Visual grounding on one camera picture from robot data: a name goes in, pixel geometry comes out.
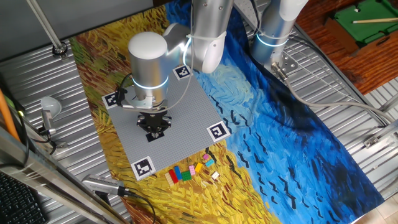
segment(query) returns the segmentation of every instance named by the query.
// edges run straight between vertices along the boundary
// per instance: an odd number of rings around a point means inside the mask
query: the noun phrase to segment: blue painted fabric
[[[189,26],[190,1],[165,5],[170,23]],[[231,137],[228,150],[282,223],[350,223],[383,203],[344,146],[307,106],[246,54],[233,9],[215,72],[196,72]]]

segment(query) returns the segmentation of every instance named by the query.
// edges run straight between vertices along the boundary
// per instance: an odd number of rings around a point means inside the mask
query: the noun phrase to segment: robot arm
[[[273,63],[283,64],[283,49],[300,11],[308,0],[272,0],[262,12],[259,32],[251,55],[268,71]]]
[[[195,0],[192,34],[188,27],[171,24],[163,36],[143,32],[130,40],[129,57],[136,92],[130,101],[131,109],[141,112],[137,125],[152,137],[157,138],[171,126],[170,118],[165,115],[172,69],[180,64],[193,64],[194,69],[211,73],[220,63],[232,6],[233,0]]]

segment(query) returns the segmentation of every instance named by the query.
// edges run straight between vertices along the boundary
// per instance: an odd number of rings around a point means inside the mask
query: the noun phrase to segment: yellow lego brick
[[[203,166],[203,164],[198,162],[197,166],[195,167],[195,172],[199,172],[202,166]]]

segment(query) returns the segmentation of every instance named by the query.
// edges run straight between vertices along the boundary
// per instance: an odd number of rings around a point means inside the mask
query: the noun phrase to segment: blue lego brick
[[[213,160],[213,159],[210,159],[209,161],[207,161],[207,162],[205,163],[205,165],[206,165],[207,167],[209,167],[209,166],[213,165],[213,163],[214,163],[214,160]]]
[[[175,172],[175,175],[177,176],[177,179],[178,180],[182,180],[181,171],[180,171],[180,168],[178,166],[174,167],[174,172]]]

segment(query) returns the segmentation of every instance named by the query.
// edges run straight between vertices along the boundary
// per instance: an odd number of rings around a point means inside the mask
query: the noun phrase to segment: starry night painting fabric
[[[170,2],[70,38],[111,176],[148,198],[157,223],[350,223],[383,203],[313,111],[253,64],[234,9],[220,65],[211,74],[195,72],[231,136],[137,181],[101,97],[131,73],[129,40],[145,31],[162,35],[174,22],[189,26],[190,1]],[[214,159],[212,166],[203,166],[191,180],[168,184],[169,170],[204,164],[204,154]],[[215,171],[220,176],[212,180]],[[152,223],[146,203],[121,200],[135,223]]]
[[[190,3],[165,5],[170,23],[189,26]],[[383,198],[344,146],[289,90],[246,54],[242,19],[233,10],[222,61],[196,72],[232,136],[228,150],[245,167],[282,223],[350,223]]]

